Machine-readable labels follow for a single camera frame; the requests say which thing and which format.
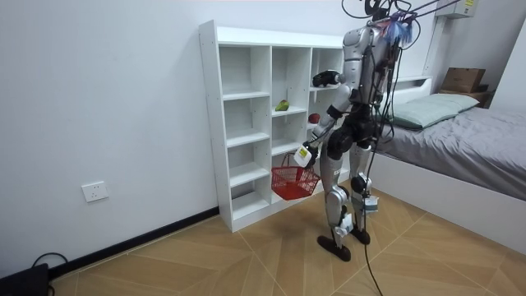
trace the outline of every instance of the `green toy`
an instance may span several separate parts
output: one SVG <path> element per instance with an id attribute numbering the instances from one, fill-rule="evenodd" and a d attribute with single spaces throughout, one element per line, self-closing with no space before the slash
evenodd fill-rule
<path id="1" fill-rule="evenodd" d="M 276 106 L 276 111 L 287 111 L 288 110 L 288 101 L 286 99 L 283 99 L 279 104 Z"/>

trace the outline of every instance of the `white bed frame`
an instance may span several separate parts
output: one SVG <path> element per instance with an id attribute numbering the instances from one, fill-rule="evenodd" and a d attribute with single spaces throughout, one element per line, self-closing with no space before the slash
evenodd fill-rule
<path id="1" fill-rule="evenodd" d="M 426 77 L 404 79 L 421 80 Z M 397 90 L 396 103 L 429 95 L 431 78 Z M 373 187 L 526 254 L 526 201 L 377 154 Z"/>

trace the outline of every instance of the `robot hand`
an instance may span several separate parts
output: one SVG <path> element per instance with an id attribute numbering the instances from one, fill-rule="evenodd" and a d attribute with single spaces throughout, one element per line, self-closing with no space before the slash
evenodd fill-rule
<path id="1" fill-rule="evenodd" d="M 310 169 L 316 163 L 318 148 L 311 146 L 309 141 L 303 142 L 299 149 L 294 153 L 294 160 L 305 169 Z"/>
<path id="2" fill-rule="evenodd" d="M 312 84 L 315 87 L 327 86 L 328 84 L 337 85 L 341 82 L 341 74 L 334 70 L 323 71 L 312 78 Z"/>

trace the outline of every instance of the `gray pillow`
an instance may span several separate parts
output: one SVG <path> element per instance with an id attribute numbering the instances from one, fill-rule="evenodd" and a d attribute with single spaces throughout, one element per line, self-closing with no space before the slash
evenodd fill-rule
<path id="1" fill-rule="evenodd" d="M 476 99 L 467 95 L 436 94 L 421 99 L 438 100 L 444 102 L 444 104 L 452 104 L 458 108 L 459 113 L 471 109 L 479 103 Z"/>
<path id="2" fill-rule="evenodd" d="M 457 104 L 429 99 L 414 99 L 394 106 L 393 124 L 410 129 L 423 129 L 459 114 Z"/>

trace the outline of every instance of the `shopping basket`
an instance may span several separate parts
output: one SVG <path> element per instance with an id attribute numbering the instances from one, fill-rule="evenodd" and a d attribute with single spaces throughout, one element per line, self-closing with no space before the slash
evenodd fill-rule
<path id="1" fill-rule="evenodd" d="M 309 197 L 320 181 L 320 176 L 314 173 L 314 169 L 290 166 L 291 155 L 293 153 L 285 155 L 280 168 L 272 168 L 272 190 L 285 201 Z"/>

